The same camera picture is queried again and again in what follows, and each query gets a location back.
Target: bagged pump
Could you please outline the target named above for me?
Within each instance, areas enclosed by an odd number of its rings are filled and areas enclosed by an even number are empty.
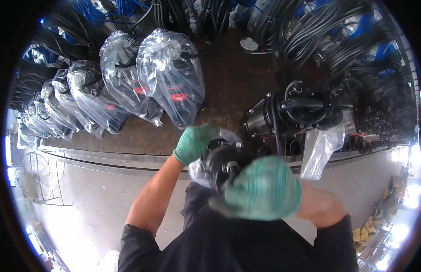
[[[44,107],[50,117],[61,125],[71,129],[73,132],[78,132],[82,129],[82,125],[79,123],[76,116],[61,106],[58,99],[56,99],[52,80],[47,80],[43,84],[40,96],[44,100]]]
[[[76,61],[68,69],[67,81],[79,108],[102,128],[118,134],[130,113],[109,95],[102,80],[99,63]]]
[[[68,112],[72,113],[82,124],[86,131],[97,139],[102,139],[103,128],[99,126],[88,114],[79,108],[74,100],[67,82],[67,69],[59,69],[52,79],[55,98]]]
[[[108,93],[128,112],[159,127],[164,109],[138,81],[136,67],[141,40],[132,34],[115,31],[100,48],[100,69]]]
[[[206,91],[197,49],[189,38],[161,28],[142,41],[137,56],[140,85],[168,113],[175,126],[194,121]]]

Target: clear plastic bag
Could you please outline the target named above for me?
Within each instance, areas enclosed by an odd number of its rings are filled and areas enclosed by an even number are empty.
[[[197,49],[182,34],[158,28],[142,41],[137,70],[143,92],[154,97],[175,126],[194,121],[204,99],[204,79]]]
[[[100,68],[108,93],[128,112],[159,127],[164,109],[145,95],[138,81],[137,53],[141,40],[115,31],[100,48]]]
[[[22,121],[39,137],[71,140],[71,130],[65,128],[47,114],[44,101],[39,94],[36,95],[35,100],[28,104],[27,110],[22,114]]]
[[[36,117],[41,119],[46,125],[53,131],[56,137],[61,137],[66,141],[71,141],[72,139],[72,131],[71,129],[61,125],[56,121],[46,110],[44,105],[44,99],[41,98],[40,93],[35,95],[34,98],[34,105],[36,109]]]
[[[246,25],[246,29],[248,30],[249,35],[253,35],[254,28],[256,27],[256,19],[263,13],[266,13],[265,9],[271,2],[271,0],[257,0],[256,6],[253,7],[253,10],[251,11],[251,17],[248,20],[248,24]]]
[[[68,112],[76,116],[86,131],[93,134],[97,139],[102,139],[103,128],[99,126],[88,114],[79,108],[74,100],[67,82],[67,69],[59,69],[52,80],[55,98]]]
[[[40,96],[44,100],[44,106],[50,117],[73,132],[78,132],[82,129],[82,125],[76,116],[61,106],[58,99],[56,99],[52,80],[47,80],[43,84]]]
[[[215,139],[225,139],[228,142],[236,143],[241,142],[241,139],[239,138],[236,133],[234,133],[231,130],[225,129],[225,128],[219,128],[219,134],[218,137]],[[204,168],[201,158],[199,158],[196,161],[191,162],[188,165],[188,172],[189,176],[194,182],[197,182],[198,184],[210,188],[210,181],[204,174]]]
[[[254,7],[242,7],[237,5],[233,11],[230,11],[229,27],[245,28],[250,20]]]
[[[22,127],[20,127],[19,130],[20,130],[20,133],[19,133],[20,137],[26,143],[28,143],[33,148],[37,148],[38,147],[38,145],[39,145],[38,144],[39,143],[39,137],[38,136],[36,136],[36,135],[34,135],[32,133],[27,134],[27,132],[25,132],[24,131],[24,128],[22,128]]]
[[[343,120],[337,126],[325,131],[318,129],[306,133],[301,178],[319,180],[334,151],[342,148],[345,139],[345,125],[350,112],[344,111]]]
[[[121,131],[130,113],[107,92],[99,63],[76,61],[67,72],[67,81],[80,109],[110,133]]]
[[[23,122],[21,131],[26,135],[33,135],[41,138],[54,138],[53,132],[50,128],[47,127],[44,122],[40,122],[38,119],[32,118],[28,111],[23,112],[20,115],[20,119]]]

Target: workbench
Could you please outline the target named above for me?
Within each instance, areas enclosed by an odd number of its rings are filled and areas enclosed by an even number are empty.
[[[247,37],[243,30],[229,29],[213,49],[215,53],[200,57],[206,97],[194,124],[212,123],[240,134],[239,122],[245,112],[268,92],[276,91],[271,54],[251,55],[241,52],[239,40]],[[102,140],[87,131],[74,133],[71,142],[43,139],[42,145],[86,151],[170,155],[183,131],[177,129],[168,115],[161,118],[162,127],[130,116],[117,135],[105,131]]]

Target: coiled blue cable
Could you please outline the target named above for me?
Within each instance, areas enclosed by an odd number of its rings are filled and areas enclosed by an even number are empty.
[[[137,0],[115,0],[115,2],[117,3],[117,13],[121,16],[131,17],[137,10]]]
[[[298,9],[298,11],[296,12],[295,18],[301,18],[304,15],[304,8],[305,6],[304,4],[302,4],[300,8]]]
[[[73,8],[82,14],[93,27],[98,27],[105,20],[105,15],[94,7],[91,0],[74,0]]]
[[[138,0],[133,0],[133,2],[137,3],[138,5],[140,5],[140,6],[144,7],[144,8],[146,8],[146,9],[149,9],[149,8],[150,8],[149,6],[147,6],[147,5],[145,5],[145,4],[141,3],[141,2],[139,2]]]

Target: glove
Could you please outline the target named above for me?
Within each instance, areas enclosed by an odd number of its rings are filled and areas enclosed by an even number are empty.
[[[209,206],[227,217],[270,221],[293,217],[302,195],[301,182],[284,160],[268,156],[246,166],[224,197],[209,199]]]
[[[173,151],[174,156],[183,165],[189,165],[200,158],[209,142],[217,137],[218,129],[208,123],[198,127],[187,127]]]

